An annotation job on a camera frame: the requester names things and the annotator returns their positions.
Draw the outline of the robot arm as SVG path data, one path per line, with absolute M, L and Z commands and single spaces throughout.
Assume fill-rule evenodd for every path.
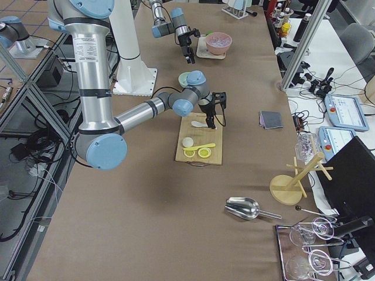
M 91 167 L 111 170 L 127 155 L 123 134 L 171 109 L 187 116 L 195 105 L 214 128 L 215 107 L 226 107 L 226 94 L 212 92 L 204 74 L 195 70 L 187 86 L 178 92 L 157 92 L 157 71 L 141 59 L 134 15 L 129 1 L 49 1 L 49 26 L 73 39 L 83 121 L 74 140 L 74 150 Z M 115 38 L 119 55 L 116 86 L 127 94 L 146 95 L 148 100 L 113 116 L 110 67 L 106 37 Z
M 188 26 L 182 8 L 175 8 L 169 13 L 163 7 L 163 3 L 167 1 L 154 0 L 148 2 L 154 19 L 154 25 L 152 26 L 154 38 L 174 35 L 175 43 L 181 48 L 187 63 L 195 64 L 195 54 L 191 47 L 192 36 L 200 37 L 200 31 Z

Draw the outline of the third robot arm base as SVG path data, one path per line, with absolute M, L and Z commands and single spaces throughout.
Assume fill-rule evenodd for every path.
M 41 52 L 17 16 L 1 18 L 1 45 L 16 59 L 36 59 Z

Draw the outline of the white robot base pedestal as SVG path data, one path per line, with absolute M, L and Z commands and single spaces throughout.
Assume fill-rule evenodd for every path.
M 130 1 L 114 1 L 110 24 L 120 55 L 114 94 L 152 95 L 157 69 L 147 67 L 141 58 Z

